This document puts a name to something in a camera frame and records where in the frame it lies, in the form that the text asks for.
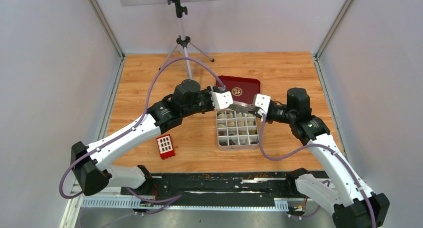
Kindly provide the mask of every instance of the tripod leg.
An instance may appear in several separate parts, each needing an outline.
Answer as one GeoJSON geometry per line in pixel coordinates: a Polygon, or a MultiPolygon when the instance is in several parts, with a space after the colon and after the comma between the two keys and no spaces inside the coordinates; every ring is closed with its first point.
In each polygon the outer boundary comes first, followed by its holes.
{"type": "Polygon", "coordinates": [[[190,44],[195,47],[198,51],[200,51],[200,53],[204,54],[204,56],[206,56],[208,59],[210,59],[210,61],[214,62],[214,58],[212,58],[210,55],[208,55],[206,52],[204,52],[203,50],[201,50],[199,47],[197,47],[195,44],[193,44],[193,42],[190,42],[190,44]]]}
{"type": "Polygon", "coordinates": [[[166,57],[166,60],[163,62],[162,66],[159,67],[159,70],[166,65],[166,63],[168,62],[169,58],[171,58],[172,54],[175,52],[176,48],[178,47],[178,44],[175,45],[175,47],[173,48],[173,50],[168,54],[168,56],[166,57]]]}
{"type": "MultiPolygon", "coordinates": [[[[184,55],[185,57],[188,57],[188,50],[187,47],[184,47],[184,55]]],[[[189,79],[193,79],[193,74],[191,72],[191,65],[190,65],[190,61],[189,60],[185,60],[185,62],[187,63],[187,72],[188,72],[188,78],[189,79]]]]}

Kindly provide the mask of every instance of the wire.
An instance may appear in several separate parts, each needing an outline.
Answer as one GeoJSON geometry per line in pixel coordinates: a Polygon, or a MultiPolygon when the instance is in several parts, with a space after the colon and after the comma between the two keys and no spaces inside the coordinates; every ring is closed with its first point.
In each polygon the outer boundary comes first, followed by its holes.
{"type": "Polygon", "coordinates": [[[138,199],[140,199],[140,200],[142,200],[142,201],[145,201],[145,202],[150,202],[150,203],[163,203],[163,202],[169,202],[169,201],[173,201],[174,199],[179,199],[182,195],[177,195],[177,196],[175,196],[175,197],[172,197],[172,198],[168,198],[168,199],[164,199],[164,200],[159,200],[159,201],[155,201],[155,200],[149,200],[149,199],[146,199],[146,198],[144,198],[144,197],[141,197],[141,196],[139,196],[138,194],[136,194],[131,188],[129,188],[129,187],[125,187],[128,191],[129,191],[129,193],[131,193],[133,196],[135,196],[136,198],[138,198],[138,199]]]}
{"type": "MultiPolygon", "coordinates": [[[[327,183],[328,186],[329,186],[330,185],[330,180],[325,180],[322,183],[323,184],[327,183]]],[[[321,208],[322,208],[321,206],[318,206],[317,209],[315,211],[313,211],[313,213],[311,213],[309,215],[306,215],[306,216],[294,216],[294,215],[291,215],[291,216],[294,217],[294,218],[296,218],[296,219],[301,219],[301,220],[309,219],[309,218],[312,218],[313,216],[315,216],[317,213],[319,213],[319,210],[321,208]]]]}
{"type": "MultiPolygon", "coordinates": [[[[342,157],[338,153],[335,153],[335,151],[332,148],[327,147],[325,145],[322,145],[322,144],[307,144],[305,146],[302,146],[300,148],[297,148],[295,151],[290,152],[287,155],[282,156],[282,157],[275,158],[275,157],[268,156],[266,154],[266,152],[264,151],[264,149],[263,149],[263,132],[264,132],[264,125],[266,124],[266,115],[263,115],[262,118],[263,118],[263,121],[261,123],[261,129],[260,129],[260,134],[259,134],[259,138],[258,138],[258,145],[260,147],[261,153],[263,154],[263,156],[265,158],[267,158],[267,159],[269,159],[271,161],[281,161],[281,160],[286,159],[286,158],[288,158],[288,157],[290,157],[290,156],[292,156],[292,155],[294,155],[294,154],[296,154],[296,153],[298,153],[298,152],[300,152],[300,151],[302,151],[302,150],[304,150],[306,148],[320,147],[320,148],[326,149],[329,152],[333,153],[334,156],[336,158],[338,158],[338,160],[342,163],[342,165],[344,165],[345,169],[347,169],[347,171],[350,174],[351,178],[354,180],[354,183],[357,185],[357,188],[361,188],[360,182],[358,181],[357,177],[355,176],[353,170],[348,165],[348,163],[344,159],[342,159],[342,157]]],[[[366,193],[363,191],[363,189],[360,189],[360,193],[363,196],[364,201],[366,202],[367,207],[369,208],[370,220],[372,221],[372,228],[376,228],[376,219],[375,219],[375,213],[374,213],[373,208],[372,208],[372,204],[370,204],[370,200],[367,197],[366,193]]]]}
{"type": "MultiPolygon", "coordinates": [[[[137,126],[139,126],[139,125],[141,125],[141,123],[142,123],[142,121],[143,121],[143,119],[144,119],[144,117],[145,117],[145,115],[147,114],[147,109],[148,109],[148,103],[149,103],[149,101],[150,101],[150,95],[151,95],[151,92],[152,92],[152,90],[153,90],[153,86],[154,86],[154,84],[156,83],[156,81],[157,81],[157,79],[159,78],[159,75],[160,74],[162,74],[162,72],[169,66],[169,65],[171,65],[172,63],[174,63],[174,62],[177,62],[177,61],[179,61],[179,60],[190,60],[190,61],[193,61],[193,62],[195,62],[195,63],[198,63],[199,65],[201,65],[203,68],[205,68],[215,79],[216,79],[216,81],[219,83],[219,85],[220,85],[220,87],[221,88],[224,88],[224,84],[223,84],[223,82],[222,82],[222,80],[207,66],[207,65],[205,65],[203,62],[201,62],[201,61],[199,61],[199,60],[197,60],[197,59],[195,59],[195,58],[192,58],[192,57],[178,57],[178,58],[175,58],[175,59],[173,59],[172,61],[170,61],[170,62],[168,62],[166,65],[164,65],[163,66],[163,68],[162,69],[160,69],[159,70],[159,72],[156,74],[156,76],[153,78],[153,81],[152,81],[152,83],[150,84],[150,87],[149,87],[149,89],[148,89],[148,92],[147,92],[147,99],[146,99],[146,103],[145,103],[145,106],[144,106],[144,110],[143,110],[143,113],[142,113],[142,115],[141,115],[141,117],[140,117],[140,119],[137,121],[137,123],[134,125],[134,127],[137,127],[137,126]]],[[[127,134],[129,134],[130,132],[132,132],[132,128],[130,128],[130,129],[128,129],[128,130],[126,130],[125,132],[123,132],[123,133],[121,133],[121,134],[119,134],[118,136],[116,136],[115,138],[112,138],[112,139],[110,139],[109,141],[107,141],[107,142],[105,142],[105,143],[103,143],[102,145],[100,145],[98,148],[99,149],[103,149],[105,146],[107,146],[107,145],[110,145],[110,144],[112,144],[113,142],[115,142],[115,141],[117,141],[117,140],[119,140],[120,138],[122,138],[122,137],[124,137],[125,135],[127,135],[127,134]]],[[[87,158],[87,157],[89,157],[89,156],[91,156],[92,154],[94,154],[95,152],[97,152],[97,149],[93,149],[92,151],[90,151],[90,152],[88,152],[88,153],[86,153],[86,154],[84,154],[84,155],[82,155],[80,158],[78,158],[76,161],[74,161],[67,169],[66,169],[66,171],[64,172],[64,174],[63,174],[63,176],[62,176],[62,178],[60,179],[60,183],[59,183],[59,193],[60,193],[60,195],[63,197],[63,198],[65,198],[65,199],[72,199],[72,198],[75,198],[75,197],[78,197],[78,196],[80,196],[83,192],[81,191],[81,192],[78,192],[78,193],[76,193],[76,194],[74,194],[74,195],[71,195],[71,196],[68,196],[68,195],[66,195],[65,193],[64,193],[64,191],[63,191],[63,184],[64,184],[64,181],[65,181],[65,179],[66,179],[66,177],[67,177],[67,175],[69,174],[69,172],[70,172],[70,170],[72,170],[80,161],[82,161],[82,160],[84,160],[85,158],[87,158]]]]}
{"type": "Polygon", "coordinates": [[[304,203],[300,206],[306,208],[307,207],[307,200],[308,200],[308,196],[305,196],[304,203]]]}

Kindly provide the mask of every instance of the white panel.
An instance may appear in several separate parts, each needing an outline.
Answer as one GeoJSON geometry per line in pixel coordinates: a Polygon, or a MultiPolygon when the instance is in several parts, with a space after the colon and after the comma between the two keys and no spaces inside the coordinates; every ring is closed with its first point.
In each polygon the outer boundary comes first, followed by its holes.
{"type": "Polygon", "coordinates": [[[95,140],[119,58],[87,0],[0,0],[0,61],[0,226],[56,228],[70,147],[95,140]]]}
{"type": "Polygon", "coordinates": [[[384,228],[421,227],[423,0],[356,0],[322,57],[348,158],[391,201],[384,228]]]}
{"type": "MultiPolygon", "coordinates": [[[[207,52],[316,52],[345,0],[182,3],[186,35],[207,52]]],[[[98,0],[125,53],[167,53],[179,36],[175,6],[98,0]]]]}

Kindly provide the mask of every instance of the wooden table surface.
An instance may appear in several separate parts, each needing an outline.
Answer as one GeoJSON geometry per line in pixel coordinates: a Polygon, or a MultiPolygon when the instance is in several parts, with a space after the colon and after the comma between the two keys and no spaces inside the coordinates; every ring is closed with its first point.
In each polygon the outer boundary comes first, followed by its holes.
{"type": "MultiPolygon", "coordinates": [[[[273,100],[286,103],[286,91],[289,88],[305,88],[311,99],[313,114],[323,119],[339,144],[310,53],[211,55],[215,58],[214,63],[207,58],[202,60],[217,75],[256,78],[261,82],[261,92],[271,96],[273,100]]],[[[109,135],[141,115],[147,90],[165,58],[165,54],[126,57],[110,120],[109,135]]],[[[187,74],[182,64],[183,61],[180,64],[174,63],[162,73],[153,88],[149,106],[173,93],[175,86],[186,79],[187,74]]],[[[194,80],[201,84],[202,89],[215,83],[215,79],[200,67],[194,72],[194,80]]],[[[287,124],[267,124],[264,131],[263,146],[270,156],[279,157],[301,146],[287,124]]],[[[156,140],[151,139],[120,157],[114,164],[128,167],[145,165],[150,172],[290,171],[300,167],[322,170],[317,159],[309,151],[302,151],[279,162],[265,159],[259,148],[251,151],[220,151],[216,141],[215,112],[187,117],[181,126],[168,133],[172,137],[176,156],[162,160],[156,140]]]]}

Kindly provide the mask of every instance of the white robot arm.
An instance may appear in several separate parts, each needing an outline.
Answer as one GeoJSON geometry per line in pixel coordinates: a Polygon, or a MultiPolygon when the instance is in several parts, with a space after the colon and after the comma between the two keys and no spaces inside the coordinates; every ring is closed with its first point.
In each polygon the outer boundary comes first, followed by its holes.
{"type": "Polygon", "coordinates": [[[116,159],[139,144],[181,125],[184,117],[225,109],[232,103],[230,92],[218,87],[200,90],[197,82],[185,80],[176,86],[173,94],[156,102],[144,116],[126,127],[88,145],[77,142],[72,146],[71,164],[91,153],[72,169],[84,195],[96,194],[105,187],[139,188],[149,176],[147,169],[143,166],[112,166],[116,159]]]}
{"type": "MultiPolygon", "coordinates": [[[[308,148],[322,164],[336,190],[320,183],[305,169],[293,171],[288,176],[295,190],[316,201],[332,215],[336,227],[371,228],[372,216],[376,227],[383,224],[389,200],[383,193],[376,195],[357,175],[325,123],[312,115],[310,97],[305,89],[289,89],[286,105],[276,104],[269,96],[256,94],[252,109],[263,122],[289,124],[292,134],[304,145],[297,151],[308,148]]],[[[265,157],[275,161],[289,156],[272,158],[262,147],[261,150],[265,157]]]]}

